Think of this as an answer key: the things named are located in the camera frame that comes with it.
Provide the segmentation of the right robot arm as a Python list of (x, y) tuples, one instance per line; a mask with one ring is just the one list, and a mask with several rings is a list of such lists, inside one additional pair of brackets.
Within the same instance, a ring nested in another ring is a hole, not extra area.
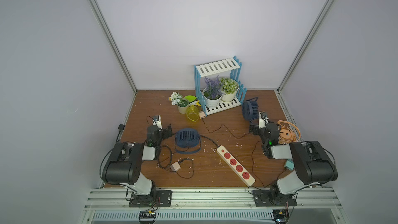
[(280, 127), (272, 122), (251, 123), (249, 132), (260, 137), (263, 154), (267, 158), (291, 160), (294, 164), (294, 170), (289, 175), (271, 183), (267, 193), (269, 199), (292, 199), (298, 191), (308, 186), (337, 180), (335, 159), (319, 142), (279, 144)]

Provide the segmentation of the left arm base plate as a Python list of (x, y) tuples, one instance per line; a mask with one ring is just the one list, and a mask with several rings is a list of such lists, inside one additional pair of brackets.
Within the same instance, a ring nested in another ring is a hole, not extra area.
[(132, 194), (129, 207), (171, 207), (172, 193), (171, 190), (159, 190), (146, 196)]

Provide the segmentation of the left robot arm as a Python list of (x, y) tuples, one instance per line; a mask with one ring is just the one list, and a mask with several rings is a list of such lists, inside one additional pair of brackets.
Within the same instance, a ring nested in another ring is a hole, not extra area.
[(123, 186), (138, 197), (154, 198), (155, 183), (142, 174), (142, 163), (157, 160), (162, 141), (172, 135), (171, 125), (164, 130), (153, 124), (147, 128), (147, 139), (143, 143), (117, 142), (101, 162), (101, 180), (107, 184)]

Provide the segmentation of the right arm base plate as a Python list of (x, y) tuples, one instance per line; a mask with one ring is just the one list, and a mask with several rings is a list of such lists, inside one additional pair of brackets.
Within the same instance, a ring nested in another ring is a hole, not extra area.
[(293, 207), (297, 206), (295, 194), (283, 195), (273, 190), (254, 190), (254, 201), (257, 207)]

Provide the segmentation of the beige red power strip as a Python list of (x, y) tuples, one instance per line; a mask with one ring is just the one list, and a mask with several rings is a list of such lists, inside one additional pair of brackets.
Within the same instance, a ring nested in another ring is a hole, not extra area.
[(222, 145), (217, 148), (217, 154), (232, 169), (232, 171), (244, 182), (246, 186), (252, 186), (255, 178), (238, 162), (238, 160)]

